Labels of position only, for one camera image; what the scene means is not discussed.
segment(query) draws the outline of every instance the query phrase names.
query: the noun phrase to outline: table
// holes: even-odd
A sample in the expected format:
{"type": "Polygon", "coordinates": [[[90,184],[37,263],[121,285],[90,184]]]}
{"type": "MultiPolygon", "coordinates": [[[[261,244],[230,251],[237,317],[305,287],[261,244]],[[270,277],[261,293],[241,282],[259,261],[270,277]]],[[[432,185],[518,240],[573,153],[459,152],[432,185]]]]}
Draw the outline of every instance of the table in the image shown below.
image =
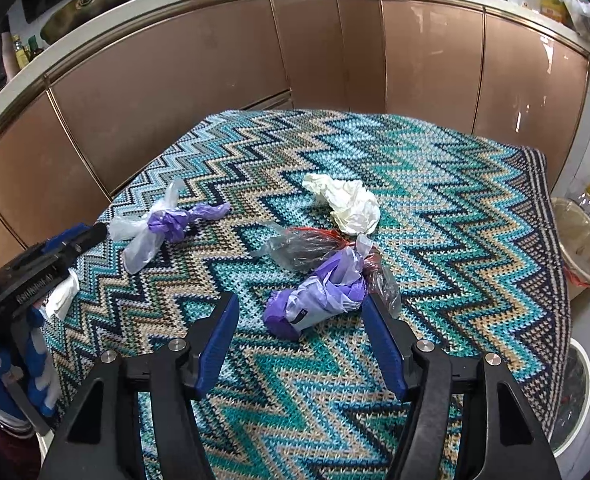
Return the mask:
{"type": "MultiPolygon", "coordinates": [[[[385,389],[359,313],[299,343],[262,325],[270,292],[303,278],[249,255],[271,233],[262,222],[330,226],[328,209],[301,187],[309,172],[363,180],[381,207],[373,239],[398,279],[401,316],[450,353],[500,354],[549,431],[570,314],[543,155],[419,120],[318,110],[210,116],[115,199],[100,221],[144,214],[183,178],[180,206],[226,201],[232,211],[165,244],[134,276],[120,261],[127,242],[107,240],[78,259],[81,291],[66,322],[46,329],[62,407],[102,351],[153,351],[232,290],[237,331],[216,387],[194,403],[216,477],[383,478],[404,409],[385,389]]],[[[154,478],[146,401],[143,447],[154,478]]],[[[444,478],[454,471],[458,432],[454,415],[444,478]]]]}

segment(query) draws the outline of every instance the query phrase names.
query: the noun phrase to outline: blue gripper pad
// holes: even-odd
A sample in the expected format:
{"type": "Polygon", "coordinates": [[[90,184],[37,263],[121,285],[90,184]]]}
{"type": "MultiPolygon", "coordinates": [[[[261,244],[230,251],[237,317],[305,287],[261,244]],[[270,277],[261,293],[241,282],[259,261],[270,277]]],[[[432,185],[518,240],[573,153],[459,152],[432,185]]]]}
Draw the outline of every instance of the blue gripper pad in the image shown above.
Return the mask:
{"type": "Polygon", "coordinates": [[[215,386],[238,321],[239,300],[235,294],[231,294],[224,313],[221,314],[211,338],[200,355],[200,371],[195,383],[195,392],[199,399],[203,399],[215,386]]]}
{"type": "Polygon", "coordinates": [[[404,380],[404,359],[370,296],[361,303],[361,319],[386,387],[397,399],[403,400],[407,389],[404,380]]]}

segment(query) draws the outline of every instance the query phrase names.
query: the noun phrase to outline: brown cabinet panel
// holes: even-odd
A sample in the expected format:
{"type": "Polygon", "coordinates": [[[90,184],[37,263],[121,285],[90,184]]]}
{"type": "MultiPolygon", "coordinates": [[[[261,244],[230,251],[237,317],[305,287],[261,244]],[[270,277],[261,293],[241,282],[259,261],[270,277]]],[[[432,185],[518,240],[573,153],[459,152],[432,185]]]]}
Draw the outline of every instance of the brown cabinet panel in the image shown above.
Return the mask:
{"type": "Polygon", "coordinates": [[[105,48],[54,93],[109,191],[208,114],[288,88],[270,0],[193,10],[105,48]]]}
{"type": "Polygon", "coordinates": [[[476,10],[383,1],[387,111],[471,133],[484,17],[476,10]]]}
{"type": "Polygon", "coordinates": [[[337,0],[273,0],[297,108],[348,110],[337,0]]]}
{"type": "Polygon", "coordinates": [[[475,135],[541,150],[553,186],[574,138],[588,60],[539,32],[486,16],[475,135]]]}
{"type": "Polygon", "coordinates": [[[22,245],[0,222],[0,267],[18,256],[22,250],[22,245]]]}
{"type": "Polygon", "coordinates": [[[353,112],[386,112],[384,32],[379,0],[337,0],[339,3],[346,93],[353,112]]]}
{"type": "Polygon", "coordinates": [[[107,205],[41,94],[0,137],[0,215],[30,246],[107,205]]]}

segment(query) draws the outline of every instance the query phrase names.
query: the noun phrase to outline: knitted blanket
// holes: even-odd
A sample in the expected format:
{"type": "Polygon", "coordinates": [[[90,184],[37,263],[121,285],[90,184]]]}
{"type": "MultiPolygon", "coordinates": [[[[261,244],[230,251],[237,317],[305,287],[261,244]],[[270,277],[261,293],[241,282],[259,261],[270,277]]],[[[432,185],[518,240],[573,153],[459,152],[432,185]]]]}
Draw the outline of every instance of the knitted blanket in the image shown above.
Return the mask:
{"type": "MultiPolygon", "coordinates": [[[[102,351],[153,351],[231,290],[239,325],[216,387],[193,404],[216,477],[384,478],[405,408],[384,386],[359,312],[316,326],[298,343],[275,339],[261,320],[271,291],[303,277],[249,252],[271,234],[261,222],[331,226],[328,207],[301,187],[314,172],[359,178],[377,196],[381,220],[372,238],[397,277],[401,317],[415,334],[451,354],[500,354],[548,431],[570,315],[545,167],[536,150],[392,115],[210,116],[151,162],[99,220],[144,214],[177,177],[187,184],[179,206],[230,202],[230,214],[165,243],[134,276],[120,261],[127,242],[106,241],[78,259],[82,290],[66,321],[46,329],[62,408],[102,351]]],[[[146,396],[141,405],[155,478],[146,396]]],[[[444,478],[456,463],[456,408],[444,478]]]]}

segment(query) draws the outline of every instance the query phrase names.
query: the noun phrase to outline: crumpled tissue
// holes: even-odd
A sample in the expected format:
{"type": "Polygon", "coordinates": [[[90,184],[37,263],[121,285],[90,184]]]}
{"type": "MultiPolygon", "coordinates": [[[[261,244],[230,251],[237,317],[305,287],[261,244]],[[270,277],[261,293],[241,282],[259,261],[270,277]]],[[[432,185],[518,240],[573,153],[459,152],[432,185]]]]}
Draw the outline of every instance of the crumpled tissue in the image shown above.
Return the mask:
{"type": "Polygon", "coordinates": [[[69,269],[69,277],[56,286],[48,296],[44,304],[46,317],[57,316],[60,321],[64,321],[73,298],[80,291],[80,280],[78,274],[73,269],[69,269]]]}
{"type": "Polygon", "coordinates": [[[304,189],[319,202],[331,206],[331,217],[347,235],[371,234],[379,222],[377,198],[361,180],[337,180],[327,174],[307,173],[301,181],[304,189]]]}
{"type": "Polygon", "coordinates": [[[108,234],[114,242],[133,238],[122,252],[126,272],[140,272],[155,257],[164,240],[183,240],[188,224],[200,219],[219,220],[229,212],[228,202],[216,206],[198,203],[188,210],[178,208],[179,193],[185,188],[184,181],[176,178],[166,188],[164,198],[157,200],[149,212],[141,217],[116,216],[108,224],[108,234]]]}
{"type": "Polygon", "coordinates": [[[297,289],[273,292],[262,316],[269,332],[297,341],[304,329],[358,309],[367,294],[361,272],[372,246],[373,242],[360,234],[355,250],[345,247],[335,253],[297,289]]]}

